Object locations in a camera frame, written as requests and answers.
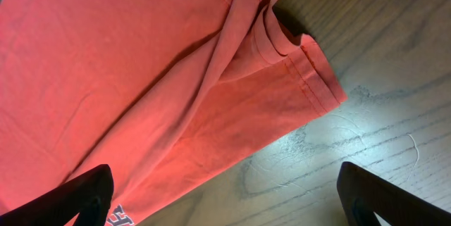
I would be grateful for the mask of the red printed t-shirt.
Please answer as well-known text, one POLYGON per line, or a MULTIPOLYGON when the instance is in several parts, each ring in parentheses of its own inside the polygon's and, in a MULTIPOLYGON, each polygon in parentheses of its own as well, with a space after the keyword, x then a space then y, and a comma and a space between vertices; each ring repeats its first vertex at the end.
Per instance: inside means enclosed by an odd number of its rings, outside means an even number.
POLYGON ((2 0, 1 211, 100 164, 135 225, 346 99, 278 0, 2 0))

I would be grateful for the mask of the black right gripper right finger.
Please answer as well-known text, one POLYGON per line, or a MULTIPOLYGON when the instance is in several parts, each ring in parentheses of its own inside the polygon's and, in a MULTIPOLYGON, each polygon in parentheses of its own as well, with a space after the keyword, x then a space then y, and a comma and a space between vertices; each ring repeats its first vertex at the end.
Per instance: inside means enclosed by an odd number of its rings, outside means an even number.
POLYGON ((450 213, 345 161, 337 190, 349 225, 449 225, 450 213))

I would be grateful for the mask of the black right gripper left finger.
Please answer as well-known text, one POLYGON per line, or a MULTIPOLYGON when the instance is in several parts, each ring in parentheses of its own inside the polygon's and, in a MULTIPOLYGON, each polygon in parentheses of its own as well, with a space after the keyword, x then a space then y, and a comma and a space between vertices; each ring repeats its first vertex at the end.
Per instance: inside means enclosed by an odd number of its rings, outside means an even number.
POLYGON ((107 164, 79 175, 1 216, 7 225, 104 225, 111 207, 113 177, 107 164))

